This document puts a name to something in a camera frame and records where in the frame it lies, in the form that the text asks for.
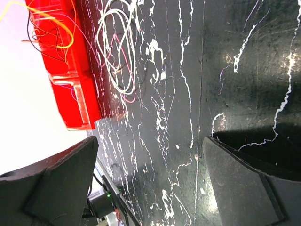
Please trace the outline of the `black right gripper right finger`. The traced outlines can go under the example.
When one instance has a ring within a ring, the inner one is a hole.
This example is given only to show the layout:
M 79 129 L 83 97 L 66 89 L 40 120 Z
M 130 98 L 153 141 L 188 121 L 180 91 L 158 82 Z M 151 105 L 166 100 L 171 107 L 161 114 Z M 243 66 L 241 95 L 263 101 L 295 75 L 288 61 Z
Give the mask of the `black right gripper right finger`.
M 299 226 L 301 174 L 239 152 L 213 137 L 203 141 L 224 226 Z

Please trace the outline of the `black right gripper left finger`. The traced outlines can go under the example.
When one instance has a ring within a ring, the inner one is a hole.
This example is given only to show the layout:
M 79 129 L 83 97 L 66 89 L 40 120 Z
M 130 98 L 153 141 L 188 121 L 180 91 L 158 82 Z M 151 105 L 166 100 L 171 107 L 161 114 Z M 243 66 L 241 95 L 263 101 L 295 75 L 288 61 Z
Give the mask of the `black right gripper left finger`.
M 0 176 L 2 226 L 78 226 L 98 151 L 95 136 Z

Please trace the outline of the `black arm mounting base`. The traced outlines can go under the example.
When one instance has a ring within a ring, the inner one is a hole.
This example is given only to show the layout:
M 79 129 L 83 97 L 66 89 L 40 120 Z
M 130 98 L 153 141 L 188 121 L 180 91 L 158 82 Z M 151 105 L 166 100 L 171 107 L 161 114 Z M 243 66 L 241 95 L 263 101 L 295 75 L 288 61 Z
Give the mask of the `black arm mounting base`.
M 140 226 L 126 200 L 129 193 L 127 170 L 115 161 L 107 165 L 98 156 L 82 214 L 83 225 L 97 226 L 105 221 L 107 226 Z

